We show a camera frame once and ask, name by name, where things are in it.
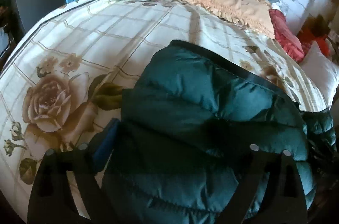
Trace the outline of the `dark green puffer jacket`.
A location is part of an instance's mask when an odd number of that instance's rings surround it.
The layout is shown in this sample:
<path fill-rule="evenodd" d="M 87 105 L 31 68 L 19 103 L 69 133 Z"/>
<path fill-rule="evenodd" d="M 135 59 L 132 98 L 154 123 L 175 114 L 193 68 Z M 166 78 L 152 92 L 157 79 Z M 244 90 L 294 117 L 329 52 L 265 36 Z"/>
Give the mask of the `dark green puffer jacket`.
<path fill-rule="evenodd" d="M 173 40 L 123 91 L 102 187 L 117 223 L 215 223 L 241 181 L 227 157 L 254 144 L 290 152 L 308 211 L 316 165 L 332 157 L 335 142 L 328 109 L 303 111 L 265 79 Z M 257 214 L 269 176 L 261 178 L 246 219 Z"/>

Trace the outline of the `red clothes pile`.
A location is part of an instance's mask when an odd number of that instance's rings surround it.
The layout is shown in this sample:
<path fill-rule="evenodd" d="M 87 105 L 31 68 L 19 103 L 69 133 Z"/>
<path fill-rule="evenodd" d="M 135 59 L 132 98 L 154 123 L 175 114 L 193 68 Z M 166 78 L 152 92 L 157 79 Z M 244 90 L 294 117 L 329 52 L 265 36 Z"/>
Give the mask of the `red clothes pile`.
<path fill-rule="evenodd" d="M 304 54 L 307 55 L 313 42 L 316 42 L 322 54 L 329 57 L 330 49 L 329 45 L 326 43 L 329 32 L 330 28 L 328 23 L 322 15 L 318 15 L 316 18 L 309 16 L 297 34 Z"/>

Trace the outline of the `floral cream bed quilt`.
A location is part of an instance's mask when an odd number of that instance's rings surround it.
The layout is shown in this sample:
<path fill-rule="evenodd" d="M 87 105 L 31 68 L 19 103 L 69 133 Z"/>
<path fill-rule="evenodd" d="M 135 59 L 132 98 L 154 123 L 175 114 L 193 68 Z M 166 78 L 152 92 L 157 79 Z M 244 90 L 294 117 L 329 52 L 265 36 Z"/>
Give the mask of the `floral cream bed quilt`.
<path fill-rule="evenodd" d="M 328 107 L 278 42 L 182 0 L 79 0 L 41 19 L 1 73 L 1 192 L 26 221 L 44 152 L 100 132 L 120 111 L 94 103 L 104 83 L 135 85 L 153 54 L 180 39 L 271 78 L 303 111 Z"/>

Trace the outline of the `white pillow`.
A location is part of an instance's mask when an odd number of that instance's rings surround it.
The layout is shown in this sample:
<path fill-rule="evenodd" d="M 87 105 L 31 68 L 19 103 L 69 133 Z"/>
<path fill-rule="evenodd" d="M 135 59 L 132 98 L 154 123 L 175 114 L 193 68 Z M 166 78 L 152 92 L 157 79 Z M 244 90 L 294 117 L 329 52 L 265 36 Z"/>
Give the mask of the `white pillow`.
<path fill-rule="evenodd" d="M 338 88 L 338 65 L 326 58 L 314 41 L 300 67 L 318 87 L 326 105 L 331 107 Z"/>

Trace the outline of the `red frilled pillow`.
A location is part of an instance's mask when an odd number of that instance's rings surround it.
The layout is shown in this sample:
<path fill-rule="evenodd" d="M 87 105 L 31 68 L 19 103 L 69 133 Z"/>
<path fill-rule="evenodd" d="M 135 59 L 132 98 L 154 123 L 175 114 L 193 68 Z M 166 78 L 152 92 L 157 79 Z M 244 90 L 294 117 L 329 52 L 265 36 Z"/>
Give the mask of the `red frilled pillow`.
<path fill-rule="evenodd" d="M 283 50 L 296 62 L 304 59 L 304 51 L 300 40 L 290 31 L 286 18 L 280 10 L 270 9 L 269 15 L 274 27 L 275 40 Z"/>

